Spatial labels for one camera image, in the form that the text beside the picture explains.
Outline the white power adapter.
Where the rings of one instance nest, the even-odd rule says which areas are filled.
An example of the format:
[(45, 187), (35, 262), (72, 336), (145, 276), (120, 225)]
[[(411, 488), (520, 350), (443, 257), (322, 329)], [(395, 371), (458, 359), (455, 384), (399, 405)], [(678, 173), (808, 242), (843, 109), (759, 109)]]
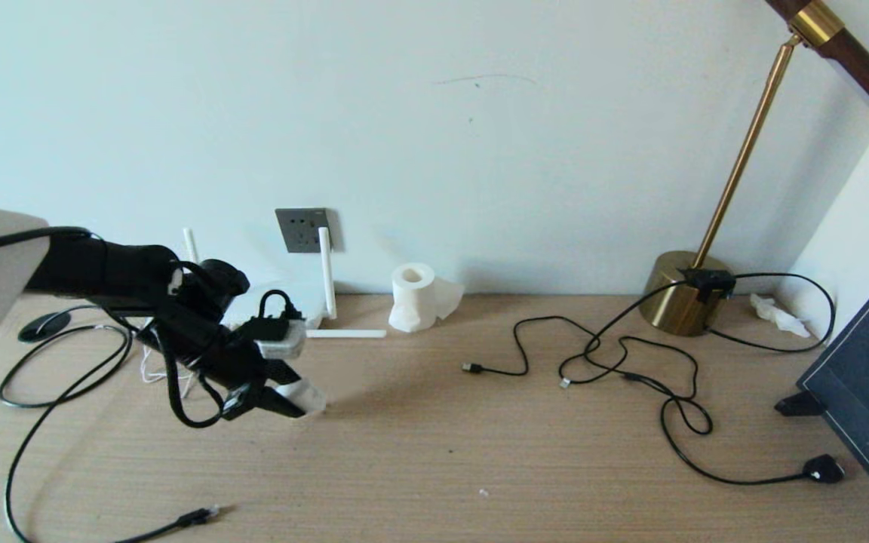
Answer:
[(276, 386), (275, 390), (300, 411), (297, 417), (316, 415), (323, 412), (328, 405), (327, 395), (308, 379), (297, 379), (292, 384)]

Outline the white router with antennas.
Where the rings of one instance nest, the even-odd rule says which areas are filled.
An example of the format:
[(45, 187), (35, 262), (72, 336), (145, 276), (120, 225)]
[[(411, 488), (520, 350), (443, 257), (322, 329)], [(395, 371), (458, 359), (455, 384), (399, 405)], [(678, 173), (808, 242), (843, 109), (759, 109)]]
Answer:
[(332, 241), (327, 227), (318, 228), (320, 265), (313, 278), (279, 279), (279, 281), (251, 281), (251, 288), (232, 302), (222, 323), (228, 327), (245, 323), (256, 315), (262, 295), (270, 290), (287, 293), (293, 304), (305, 317), (308, 338), (379, 339), (386, 330), (324, 329), (321, 325), (337, 319), (337, 303), (331, 252)]

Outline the white toilet paper roll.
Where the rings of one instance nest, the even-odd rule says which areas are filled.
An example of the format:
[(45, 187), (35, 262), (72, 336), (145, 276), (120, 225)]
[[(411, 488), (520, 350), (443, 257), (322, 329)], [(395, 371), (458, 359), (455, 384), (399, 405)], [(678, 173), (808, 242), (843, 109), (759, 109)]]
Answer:
[(427, 330), (461, 305), (465, 286), (445, 281), (424, 262), (406, 262), (391, 275), (393, 306), (388, 323), (404, 333)]

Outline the black round desk grommet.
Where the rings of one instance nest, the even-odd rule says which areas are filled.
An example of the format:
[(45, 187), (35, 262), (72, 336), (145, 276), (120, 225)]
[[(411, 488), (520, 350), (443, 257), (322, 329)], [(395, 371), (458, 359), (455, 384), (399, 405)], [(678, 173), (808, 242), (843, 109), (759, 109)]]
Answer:
[(70, 324), (68, 312), (53, 312), (42, 315), (25, 324), (17, 334), (17, 340), (23, 343), (36, 343), (57, 336)]

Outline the brass and wood desk lamp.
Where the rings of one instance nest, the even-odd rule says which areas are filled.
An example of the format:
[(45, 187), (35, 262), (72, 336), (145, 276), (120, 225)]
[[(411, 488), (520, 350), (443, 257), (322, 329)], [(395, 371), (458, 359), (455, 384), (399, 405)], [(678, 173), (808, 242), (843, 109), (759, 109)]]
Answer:
[(770, 66), (755, 113), (699, 247), (696, 251), (676, 250), (659, 255), (638, 305), (649, 324), (674, 336), (710, 333), (722, 302), (728, 299), (711, 299), (707, 305), (701, 305), (696, 301), (694, 289), (686, 285), (682, 271), (686, 268), (729, 271), (727, 265), (712, 259), (709, 253), (797, 46), (802, 45), (837, 66), (869, 100), (869, 49), (849, 31), (825, 0), (765, 1), (786, 22), (790, 37), (779, 46)]

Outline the black clip on lamp base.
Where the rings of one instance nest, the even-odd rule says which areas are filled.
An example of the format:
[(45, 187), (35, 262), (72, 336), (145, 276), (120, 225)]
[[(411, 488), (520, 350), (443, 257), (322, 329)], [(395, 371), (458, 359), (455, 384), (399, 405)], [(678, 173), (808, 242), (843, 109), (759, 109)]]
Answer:
[(737, 285), (737, 276), (727, 269), (683, 269), (686, 285), (696, 292), (696, 301), (707, 305), (711, 299), (727, 299)]

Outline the crumpled white tissue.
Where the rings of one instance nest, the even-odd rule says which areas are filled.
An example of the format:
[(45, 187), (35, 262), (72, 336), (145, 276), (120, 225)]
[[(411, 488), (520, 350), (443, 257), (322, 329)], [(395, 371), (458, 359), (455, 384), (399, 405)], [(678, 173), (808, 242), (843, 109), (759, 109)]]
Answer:
[(785, 309), (777, 305), (775, 299), (769, 298), (769, 296), (760, 296), (759, 293), (751, 293), (749, 302), (759, 319), (775, 324), (777, 329), (793, 333), (794, 336), (801, 338), (811, 336), (803, 320), (786, 312)]

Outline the grey wall socket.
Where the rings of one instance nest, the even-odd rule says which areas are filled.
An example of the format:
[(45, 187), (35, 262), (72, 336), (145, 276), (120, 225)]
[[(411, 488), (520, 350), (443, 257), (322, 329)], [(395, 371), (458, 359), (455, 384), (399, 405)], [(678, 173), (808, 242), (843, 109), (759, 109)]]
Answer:
[(325, 207), (277, 207), (275, 217), (287, 253), (321, 251), (321, 228), (329, 229)]

